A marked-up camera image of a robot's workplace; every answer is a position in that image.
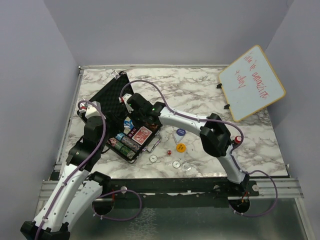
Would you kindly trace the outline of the red white poker chip stack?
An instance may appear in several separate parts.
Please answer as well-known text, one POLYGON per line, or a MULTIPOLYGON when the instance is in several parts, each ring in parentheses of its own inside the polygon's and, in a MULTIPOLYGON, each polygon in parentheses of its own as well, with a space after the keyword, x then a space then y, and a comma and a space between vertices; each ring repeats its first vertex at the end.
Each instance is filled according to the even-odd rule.
POLYGON ((118 142, 118 140, 114 137, 112 137, 108 140, 108 144, 111 145, 113 148, 116 146, 117 142, 118 142))

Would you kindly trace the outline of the light blue poker chip stack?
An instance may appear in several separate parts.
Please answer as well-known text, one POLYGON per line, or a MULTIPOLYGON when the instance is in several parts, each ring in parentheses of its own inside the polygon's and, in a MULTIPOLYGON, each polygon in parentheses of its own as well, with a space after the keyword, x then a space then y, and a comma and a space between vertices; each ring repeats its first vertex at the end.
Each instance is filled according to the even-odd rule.
POLYGON ((123 133, 123 132, 121 132, 121 133, 118 133, 116 136, 115 136, 115 138, 118 140, 118 141, 122 141, 122 138, 123 137, 125 137, 126 135, 123 133))

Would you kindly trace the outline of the red playing card deck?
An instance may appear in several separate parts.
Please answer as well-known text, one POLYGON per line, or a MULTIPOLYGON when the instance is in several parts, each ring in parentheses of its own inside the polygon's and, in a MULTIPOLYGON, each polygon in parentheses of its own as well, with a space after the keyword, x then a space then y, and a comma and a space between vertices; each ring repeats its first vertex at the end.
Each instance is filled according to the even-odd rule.
POLYGON ((138 143, 139 145, 143 145, 145 141, 149 138, 149 136, 153 132, 146 128, 145 126, 142 126, 132 137, 132 139, 138 143))

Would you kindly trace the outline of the blue small blind button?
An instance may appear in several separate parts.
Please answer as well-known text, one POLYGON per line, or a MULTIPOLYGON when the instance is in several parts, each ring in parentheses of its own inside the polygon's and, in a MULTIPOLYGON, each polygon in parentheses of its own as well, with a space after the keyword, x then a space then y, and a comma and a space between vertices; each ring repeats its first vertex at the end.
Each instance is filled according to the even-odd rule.
POLYGON ((176 130, 176 134, 177 134, 178 136, 184 136, 184 135, 186 134, 186 131, 185 131, 184 129, 182 129, 182 128, 178 128, 178 129, 176 130))

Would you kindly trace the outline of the clear triangular card cutter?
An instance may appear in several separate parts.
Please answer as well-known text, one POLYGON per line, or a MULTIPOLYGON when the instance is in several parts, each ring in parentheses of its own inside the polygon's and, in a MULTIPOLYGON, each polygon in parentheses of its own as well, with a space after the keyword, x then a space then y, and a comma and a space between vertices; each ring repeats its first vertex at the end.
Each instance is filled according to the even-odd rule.
POLYGON ((179 144, 182 142, 183 138, 184 138, 184 135, 178 135, 176 132, 173 132, 172 133, 172 137, 175 141, 176 144, 179 144))

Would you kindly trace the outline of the orange big blind button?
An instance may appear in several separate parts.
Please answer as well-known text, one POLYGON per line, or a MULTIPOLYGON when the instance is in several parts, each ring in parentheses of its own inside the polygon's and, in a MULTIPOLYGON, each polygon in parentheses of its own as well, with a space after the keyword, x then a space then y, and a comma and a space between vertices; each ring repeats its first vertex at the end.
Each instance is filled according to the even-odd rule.
POLYGON ((184 143, 179 143, 176 145, 176 151, 178 153, 184 153, 187 150, 187 147, 184 143))

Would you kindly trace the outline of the clear dealer button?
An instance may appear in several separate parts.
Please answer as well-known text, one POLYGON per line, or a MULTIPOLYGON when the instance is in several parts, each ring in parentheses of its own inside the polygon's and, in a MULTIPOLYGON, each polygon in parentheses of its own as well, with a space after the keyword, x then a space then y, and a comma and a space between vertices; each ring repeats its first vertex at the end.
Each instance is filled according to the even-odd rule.
POLYGON ((189 172, 192 166, 188 162, 184 162, 180 167, 184 172, 189 172))

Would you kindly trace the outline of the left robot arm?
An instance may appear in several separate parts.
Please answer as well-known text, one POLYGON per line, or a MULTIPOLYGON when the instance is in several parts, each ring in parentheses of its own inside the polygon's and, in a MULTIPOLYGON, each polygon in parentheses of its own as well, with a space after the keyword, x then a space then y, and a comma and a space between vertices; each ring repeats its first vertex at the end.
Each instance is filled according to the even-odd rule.
POLYGON ((32 221, 21 226, 26 239, 68 240, 71 229, 93 200, 110 193, 105 175, 90 174, 107 142, 106 130, 104 117, 87 119, 82 140, 69 151, 63 173, 45 206, 32 221))

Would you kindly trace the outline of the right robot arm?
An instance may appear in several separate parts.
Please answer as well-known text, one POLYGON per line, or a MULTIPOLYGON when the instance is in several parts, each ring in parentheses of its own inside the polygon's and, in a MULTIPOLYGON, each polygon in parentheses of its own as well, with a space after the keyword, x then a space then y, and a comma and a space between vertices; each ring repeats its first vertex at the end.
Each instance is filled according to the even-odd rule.
POLYGON ((226 172, 230 191, 236 196, 247 191, 250 177, 233 158, 231 133, 217 114, 202 117, 178 112, 163 102, 151 104, 139 93, 125 94, 121 100, 135 127, 171 126, 200 137, 203 150, 217 158, 226 172))

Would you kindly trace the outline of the blue playing card deck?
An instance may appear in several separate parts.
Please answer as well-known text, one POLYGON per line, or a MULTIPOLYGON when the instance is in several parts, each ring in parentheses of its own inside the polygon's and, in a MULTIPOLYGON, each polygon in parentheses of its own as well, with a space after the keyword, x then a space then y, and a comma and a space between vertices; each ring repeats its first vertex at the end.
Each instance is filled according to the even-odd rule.
POLYGON ((123 121, 123 126, 124 126, 123 132, 124 132, 126 135, 134 128, 133 122, 132 122, 132 120, 131 120, 129 117, 127 117, 127 118, 123 121))

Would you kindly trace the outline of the red dice in case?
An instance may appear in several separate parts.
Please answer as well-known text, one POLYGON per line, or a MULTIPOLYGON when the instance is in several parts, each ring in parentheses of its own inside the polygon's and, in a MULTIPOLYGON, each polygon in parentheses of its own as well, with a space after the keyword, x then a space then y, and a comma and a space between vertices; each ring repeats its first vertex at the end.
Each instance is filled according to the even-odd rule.
POLYGON ((138 131, 138 130, 137 130, 135 127, 133 127, 133 128, 130 130, 130 132, 127 134, 127 136, 131 139, 131 138, 136 134, 137 131, 138 131))

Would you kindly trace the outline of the blue tan chip row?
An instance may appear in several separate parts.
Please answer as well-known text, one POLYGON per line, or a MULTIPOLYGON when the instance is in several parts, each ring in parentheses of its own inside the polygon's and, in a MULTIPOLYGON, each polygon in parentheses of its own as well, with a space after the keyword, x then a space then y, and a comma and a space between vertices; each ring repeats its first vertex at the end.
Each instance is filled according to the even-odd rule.
POLYGON ((136 143, 134 140, 132 140, 131 138, 129 138, 126 135, 122 137, 121 142, 125 146, 130 148, 132 151, 134 151, 135 153, 137 153, 139 151, 139 149, 141 148, 141 146, 138 143, 136 143))

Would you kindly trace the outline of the white poker chip left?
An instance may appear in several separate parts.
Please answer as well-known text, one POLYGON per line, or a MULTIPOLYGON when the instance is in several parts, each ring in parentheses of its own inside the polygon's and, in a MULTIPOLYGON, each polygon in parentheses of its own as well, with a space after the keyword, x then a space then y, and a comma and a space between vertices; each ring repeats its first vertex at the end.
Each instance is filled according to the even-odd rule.
POLYGON ((158 157, 157 157, 156 155, 151 155, 151 156, 149 157, 149 161, 150 161, 151 163, 156 163, 157 160, 158 160, 158 157))

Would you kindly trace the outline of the white poker chip middle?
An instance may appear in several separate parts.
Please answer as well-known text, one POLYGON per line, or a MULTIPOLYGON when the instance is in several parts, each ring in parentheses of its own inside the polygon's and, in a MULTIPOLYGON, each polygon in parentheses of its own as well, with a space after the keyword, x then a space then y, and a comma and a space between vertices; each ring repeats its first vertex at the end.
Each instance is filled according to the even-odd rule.
POLYGON ((172 162, 172 166, 175 169, 178 169, 181 166, 181 163, 178 160, 175 160, 175 161, 172 162))

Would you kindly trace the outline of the white dry-erase board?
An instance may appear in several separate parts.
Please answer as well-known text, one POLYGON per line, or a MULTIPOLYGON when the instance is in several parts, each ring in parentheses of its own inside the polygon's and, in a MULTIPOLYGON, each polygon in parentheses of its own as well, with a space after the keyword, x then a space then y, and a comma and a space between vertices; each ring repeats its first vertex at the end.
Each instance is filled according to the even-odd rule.
POLYGON ((254 45, 219 75, 232 119, 240 122, 286 95, 264 51, 254 45))

